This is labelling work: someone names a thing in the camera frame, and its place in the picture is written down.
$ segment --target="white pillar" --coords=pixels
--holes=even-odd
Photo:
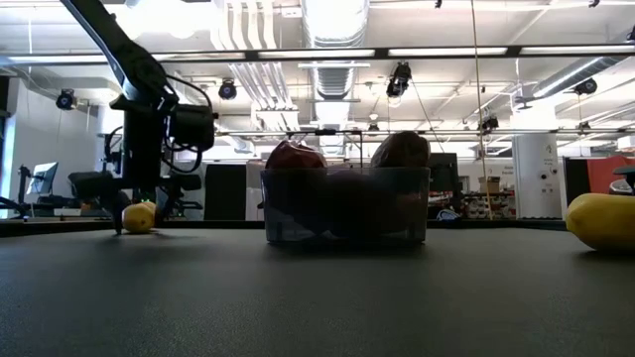
[[[554,106],[532,103],[514,113],[516,129],[556,129]],[[518,218],[562,218],[558,144],[556,134],[525,134],[513,139]]]

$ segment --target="ventilation duct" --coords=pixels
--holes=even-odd
[[[633,32],[624,33],[614,39],[613,42],[624,42],[624,40],[626,40],[625,43],[627,44],[635,44]],[[579,59],[558,73],[536,84],[531,90],[530,97],[518,98],[518,101],[529,102],[558,94],[626,59],[628,59],[627,56]]]
[[[303,25],[307,47],[312,49],[362,47],[368,22],[369,0],[303,0]],[[352,61],[334,61],[352,63]],[[314,68],[312,81],[318,102],[316,117],[322,127],[340,129],[348,118],[350,103],[337,102],[350,97],[355,78],[354,68]],[[328,155],[343,154],[334,138],[325,139],[322,150]]]

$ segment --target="clear plastic container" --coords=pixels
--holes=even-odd
[[[297,169],[261,173],[273,243],[421,243],[430,169]]]

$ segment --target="box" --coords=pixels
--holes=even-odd
[[[421,244],[430,169],[297,169],[261,173],[271,243]]]
[[[480,183],[480,191],[485,193],[489,188],[489,193],[498,193],[500,192],[500,177],[489,177],[487,178],[487,185],[485,185],[485,178],[478,178],[478,183]]]

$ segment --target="gray table surface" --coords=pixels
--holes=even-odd
[[[299,252],[259,230],[0,239],[0,356],[633,356],[635,260],[566,232]]]

